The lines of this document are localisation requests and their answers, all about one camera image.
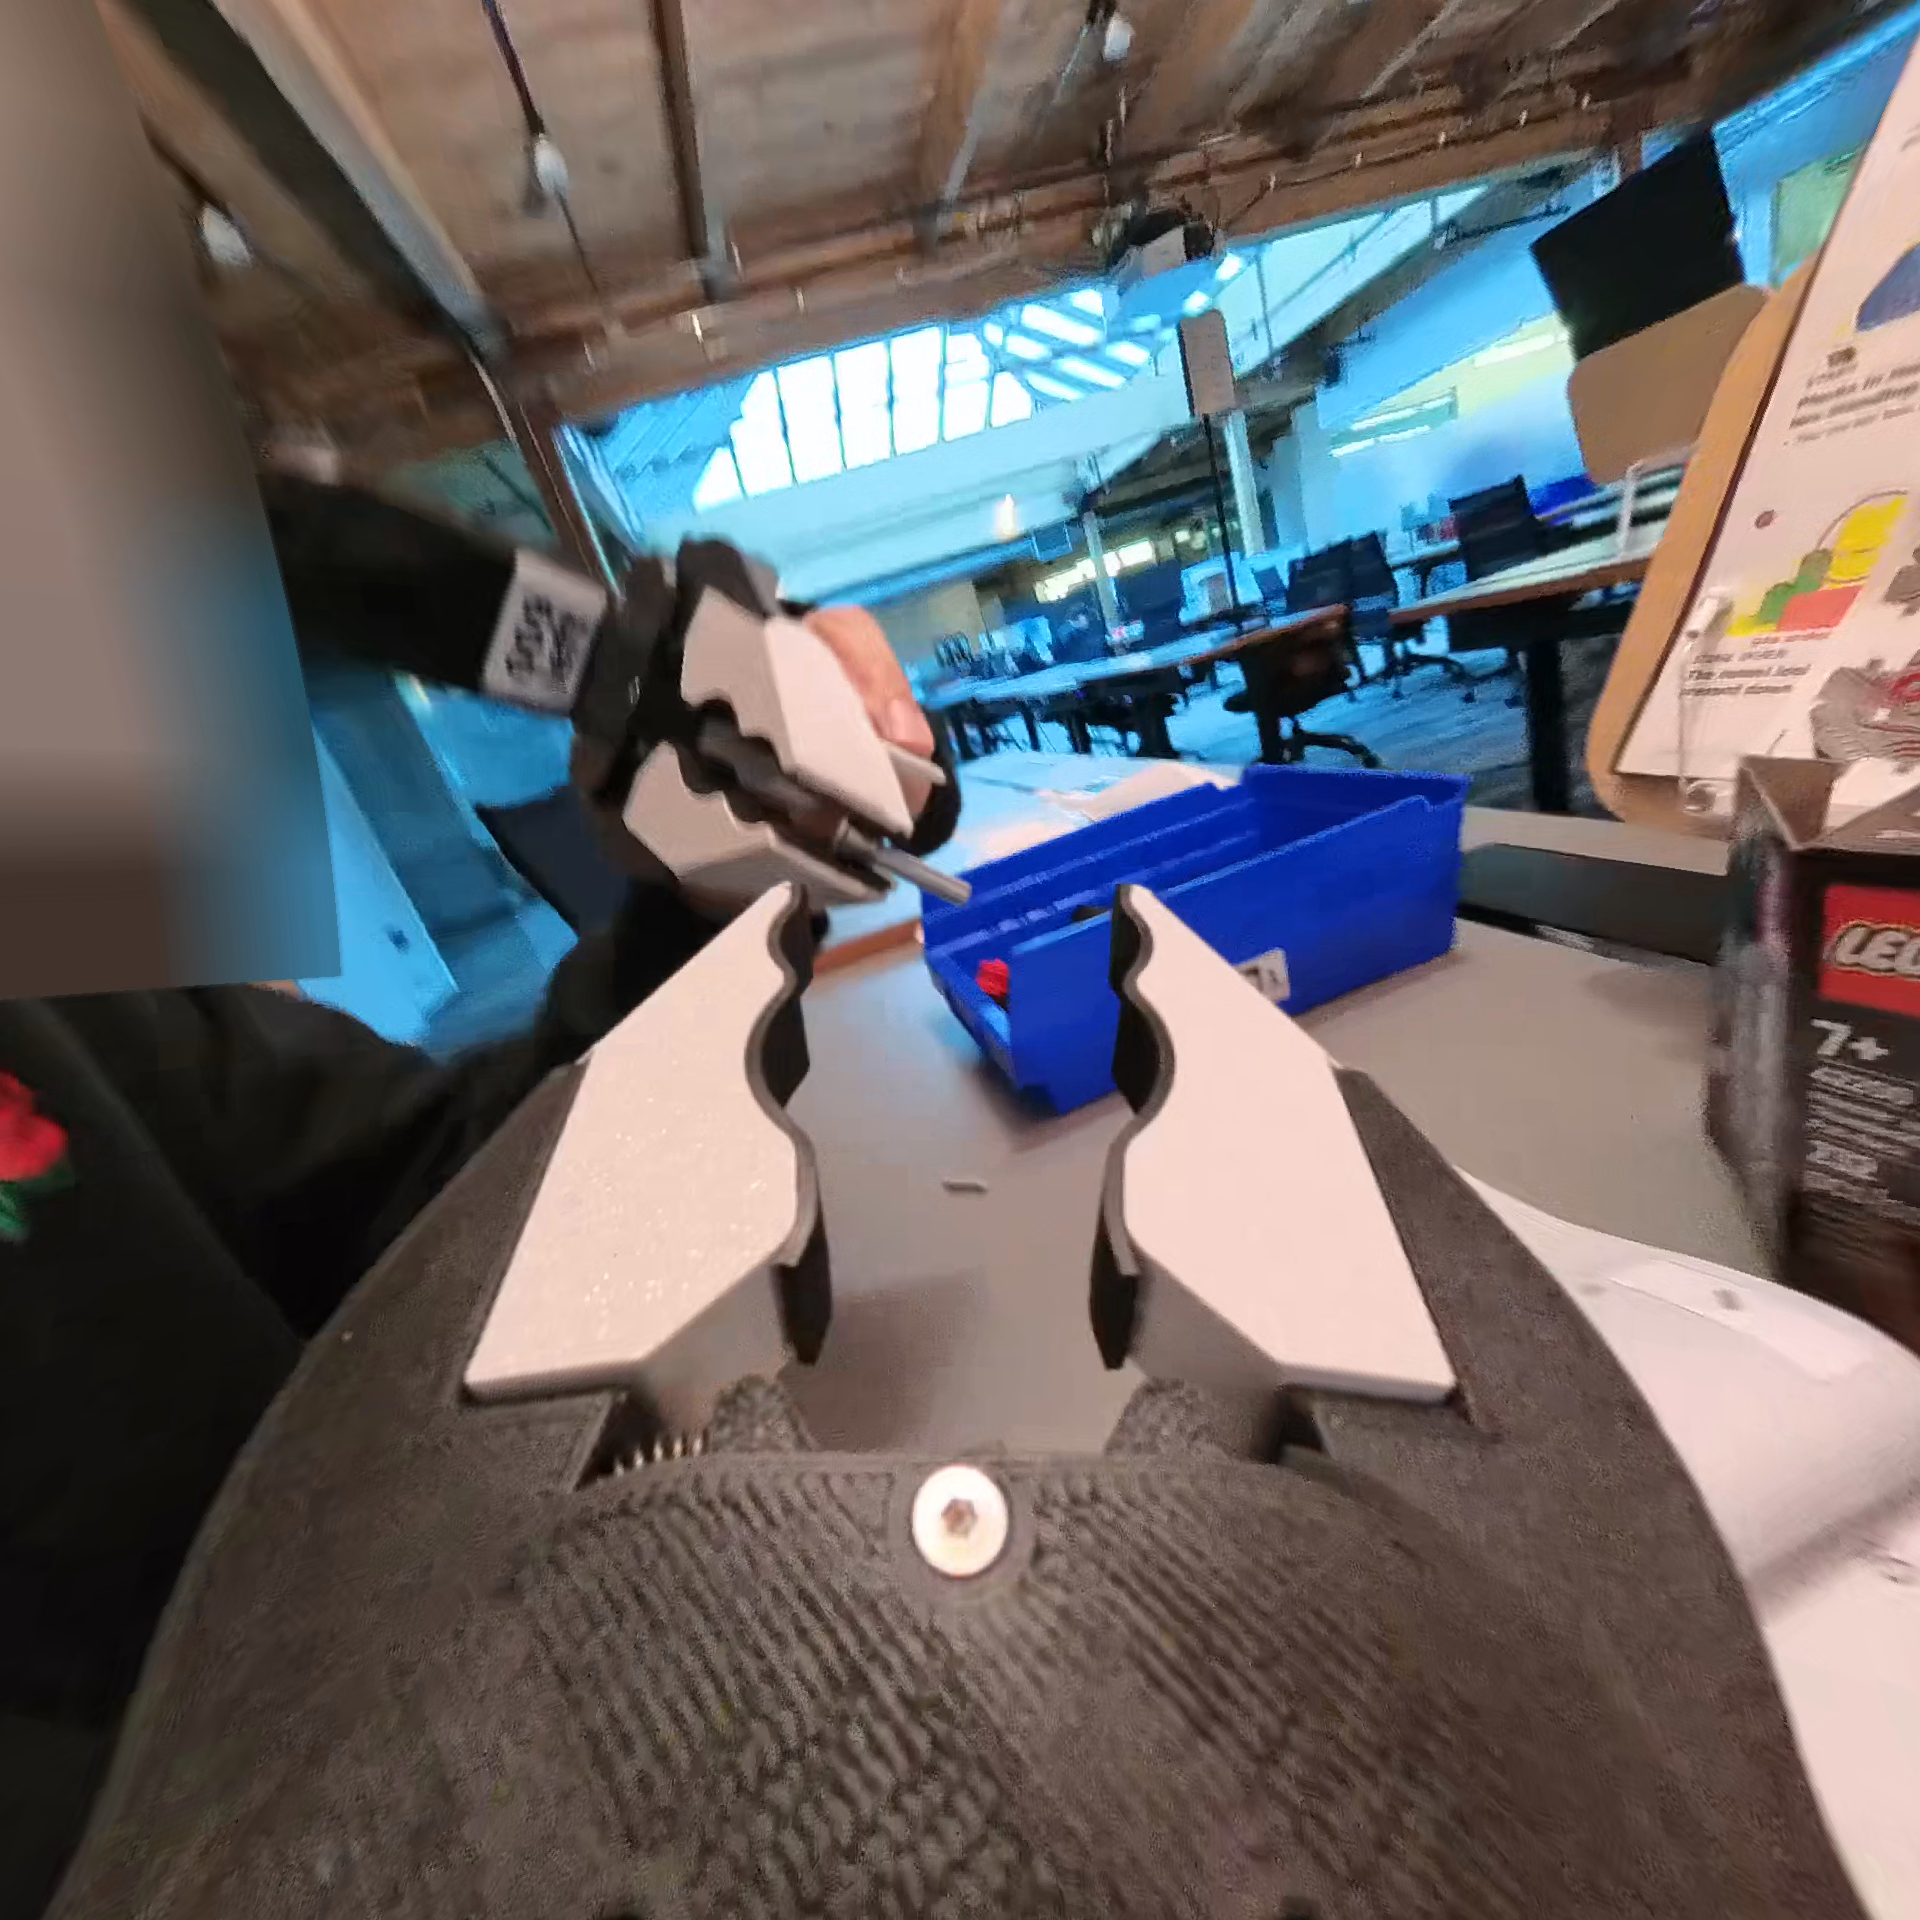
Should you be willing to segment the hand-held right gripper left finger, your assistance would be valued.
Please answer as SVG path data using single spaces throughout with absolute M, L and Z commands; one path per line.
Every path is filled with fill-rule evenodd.
M 819 1361 L 828 1225 L 792 1113 L 813 952 L 803 894 L 775 884 L 587 1050 L 467 1401 L 615 1395 L 702 1428 L 733 1385 Z

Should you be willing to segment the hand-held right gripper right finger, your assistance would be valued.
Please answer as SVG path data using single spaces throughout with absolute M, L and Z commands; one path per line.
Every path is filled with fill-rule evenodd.
M 1332 1056 L 1141 884 L 1111 906 L 1089 1328 L 1106 1370 L 1225 1399 L 1456 1395 Z

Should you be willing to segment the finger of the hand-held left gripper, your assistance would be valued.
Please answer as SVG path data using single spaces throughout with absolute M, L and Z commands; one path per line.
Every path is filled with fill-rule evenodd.
M 674 745 L 638 764 L 618 823 L 639 852 L 702 900 L 746 906 L 792 884 L 815 910 L 881 900 L 893 880 L 835 856 L 805 851 L 766 820 L 754 820 L 722 789 L 695 789 Z
M 805 852 L 834 855 L 851 829 L 911 855 L 913 792 L 940 768 L 890 753 L 842 665 L 783 615 L 704 588 L 684 620 L 677 750 L 697 790 L 726 792 Z

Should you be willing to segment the grey axle piece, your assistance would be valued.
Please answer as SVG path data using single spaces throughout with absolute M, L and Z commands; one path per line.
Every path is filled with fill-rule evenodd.
M 902 884 L 921 897 L 963 906 L 973 889 L 959 877 L 930 866 L 897 844 L 843 829 L 831 843 L 831 855 L 875 889 Z

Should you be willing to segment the blue plastic bin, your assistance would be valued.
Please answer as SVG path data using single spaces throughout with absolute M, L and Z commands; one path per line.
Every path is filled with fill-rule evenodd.
M 923 970 L 1005 1089 L 1064 1116 L 1114 1092 L 1118 889 L 1310 1012 L 1451 951 L 1468 794 L 1449 774 L 1267 764 L 1188 784 L 973 866 L 967 904 L 926 903 Z M 1005 1008 L 973 985 L 994 957 Z

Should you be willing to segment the person's left forearm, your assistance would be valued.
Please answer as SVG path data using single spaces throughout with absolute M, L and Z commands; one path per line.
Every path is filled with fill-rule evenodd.
M 609 590 L 548 556 L 361 489 L 257 483 L 295 639 L 419 683 L 566 716 Z

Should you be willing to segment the person's left hand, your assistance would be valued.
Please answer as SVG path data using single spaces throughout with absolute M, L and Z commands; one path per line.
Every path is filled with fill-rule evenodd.
M 805 611 L 801 624 L 831 653 L 886 748 L 934 764 L 934 733 L 878 618 L 854 605 L 830 605 Z

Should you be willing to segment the black office chair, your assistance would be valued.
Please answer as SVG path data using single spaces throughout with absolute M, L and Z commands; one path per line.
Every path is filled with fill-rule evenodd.
M 1310 753 L 1326 753 L 1367 773 L 1382 770 L 1379 756 L 1353 736 L 1306 727 L 1311 713 L 1350 693 L 1353 648 L 1345 605 L 1288 615 L 1276 626 L 1242 637 L 1224 661 L 1239 672 L 1224 711 L 1253 720 L 1259 764 L 1294 766 Z

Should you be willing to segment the sign stand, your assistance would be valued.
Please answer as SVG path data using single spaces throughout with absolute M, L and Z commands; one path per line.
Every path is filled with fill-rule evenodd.
M 1246 620 L 1264 605 L 1253 570 L 1265 551 L 1264 517 L 1224 314 L 1212 307 L 1188 314 L 1178 325 L 1178 348 L 1188 412 L 1204 437 L 1228 606 Z

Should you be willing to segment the black toy brick box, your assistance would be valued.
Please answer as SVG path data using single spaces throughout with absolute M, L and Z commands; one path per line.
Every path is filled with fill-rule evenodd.
M 1913 1350 L 1915 784 L 1832 826 L 1840 781 L 1740 766 L 1701 1114 L 1773 1281 Z

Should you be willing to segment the long wooden table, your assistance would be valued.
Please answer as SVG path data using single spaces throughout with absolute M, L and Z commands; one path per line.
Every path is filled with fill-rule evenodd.
M 1559 553 L 1501 568 L 1454 592 L 1429 595 L 1390 615 L 1393 632 L 1421 632 L 1431 620 L 1524 611 L 1518 640 L 1522 711 L 1527 745 L 1527 790 L 1535 812 L 1571 815 L 1571 746 L 1562 648 L 1571 609 L 1596 595 L 1637 587 L 1649 572 L 1664 534 L 1629 531 L 1626 541 L 1584 541 Z

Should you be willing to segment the black monitor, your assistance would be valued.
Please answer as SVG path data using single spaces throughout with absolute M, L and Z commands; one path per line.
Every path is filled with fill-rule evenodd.
M 1746 285 L 1713 132 L 1564 219 L 1529 257 L 1576 365 Z

